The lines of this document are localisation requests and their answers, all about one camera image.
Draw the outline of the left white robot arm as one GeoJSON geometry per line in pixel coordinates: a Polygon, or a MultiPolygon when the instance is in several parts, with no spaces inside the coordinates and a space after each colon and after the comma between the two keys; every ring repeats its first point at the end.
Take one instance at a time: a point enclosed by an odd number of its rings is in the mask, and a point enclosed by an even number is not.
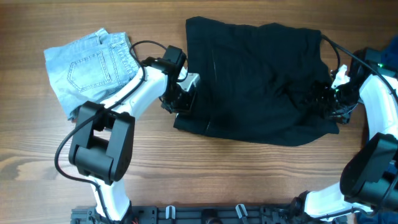
{"type": "Polygon", "coordinates": [[[189,113],[200,76],[185,69],[186,59],[180,48],[168,46],[163,57],[143,60],[137,75],[112,97],[81,106],[68,158],[91,184],[96,206],[72,210],[72,223],[132,223],[123,177],[135,123],[155,100],[169,113],[189,113]]]}

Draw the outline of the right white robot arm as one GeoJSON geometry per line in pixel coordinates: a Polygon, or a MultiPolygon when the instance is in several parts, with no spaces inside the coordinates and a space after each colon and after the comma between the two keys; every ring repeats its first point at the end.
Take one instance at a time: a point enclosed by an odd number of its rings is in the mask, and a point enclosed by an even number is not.
{"type": "Polygon", "coordinates": [[[326,118],[346,121],[358,103],[366,109],[369,140],[343,169],[340,181],[306,191],[289,208],[291,223],[325,223],[349,213],[373,217],[397,211],[397,69],[382,52],[366,47],[351,54],[349,80],[316,87],[312,104],[326,118]]]}

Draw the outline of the black shorts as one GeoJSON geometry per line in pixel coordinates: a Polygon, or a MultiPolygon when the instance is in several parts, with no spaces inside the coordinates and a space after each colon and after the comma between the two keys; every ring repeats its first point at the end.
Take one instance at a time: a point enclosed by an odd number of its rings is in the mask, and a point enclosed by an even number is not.
{"type": "Polygon", "coordinates": [[[319,30],[205,17],[187,19],[185,28],[188,71],[200,79],[192,110],[176,117],[176,129],[281,146],[338,134],[334,121],[304,101],[314,83],[331,83],[319,30]]]}

